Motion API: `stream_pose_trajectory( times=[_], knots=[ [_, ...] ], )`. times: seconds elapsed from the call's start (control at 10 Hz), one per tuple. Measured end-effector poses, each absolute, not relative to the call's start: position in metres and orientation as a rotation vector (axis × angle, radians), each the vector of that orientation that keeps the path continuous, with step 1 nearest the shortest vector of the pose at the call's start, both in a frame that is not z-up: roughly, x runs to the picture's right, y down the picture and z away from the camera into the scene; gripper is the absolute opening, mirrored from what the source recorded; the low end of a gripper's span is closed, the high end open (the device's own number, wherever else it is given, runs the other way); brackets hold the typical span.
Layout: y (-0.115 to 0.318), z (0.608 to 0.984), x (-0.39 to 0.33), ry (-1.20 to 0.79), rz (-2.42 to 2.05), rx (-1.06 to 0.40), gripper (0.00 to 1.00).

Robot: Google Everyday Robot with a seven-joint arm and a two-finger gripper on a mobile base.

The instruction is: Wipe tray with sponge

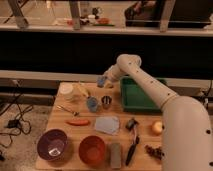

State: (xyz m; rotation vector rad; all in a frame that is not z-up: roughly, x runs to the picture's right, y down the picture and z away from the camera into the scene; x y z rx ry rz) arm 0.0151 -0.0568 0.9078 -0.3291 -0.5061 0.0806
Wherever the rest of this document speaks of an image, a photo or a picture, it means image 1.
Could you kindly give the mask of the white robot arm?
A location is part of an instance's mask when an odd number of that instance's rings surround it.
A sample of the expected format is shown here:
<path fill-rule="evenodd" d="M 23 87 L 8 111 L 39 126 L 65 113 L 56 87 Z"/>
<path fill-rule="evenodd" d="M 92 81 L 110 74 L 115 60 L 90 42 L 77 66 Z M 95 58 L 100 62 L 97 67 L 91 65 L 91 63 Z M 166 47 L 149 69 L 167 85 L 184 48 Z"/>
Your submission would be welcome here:
<path fill-rule="evenodd" d="M 138 55 L 121 54 L 104 75 L 110 82 L 131 76 L 162 111 L 162 171 L 213 171 L 213 129 L 207 109 L 147 74 L 141 64 Z"/>

